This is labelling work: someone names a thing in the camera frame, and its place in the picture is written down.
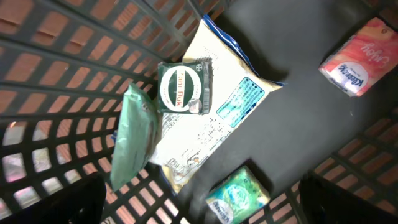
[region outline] green package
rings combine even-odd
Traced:
[[[147,164],[155,148],[156,108],[149,96],[130,83],[123,96],[112,159],[111,183],[120,189]]]
[[[210,110],[208,62],[160,63],[159,111],[207,114]]]
[[[268,202],[268,192],[246,166],[206,198],[206,203],[222,224],[241,223]]]

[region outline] blue label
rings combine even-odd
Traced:
[[[264,90],[250,78],[243,78],[228,100],[217,110],[217,114],[235,128],[254,109],[264,94]]]

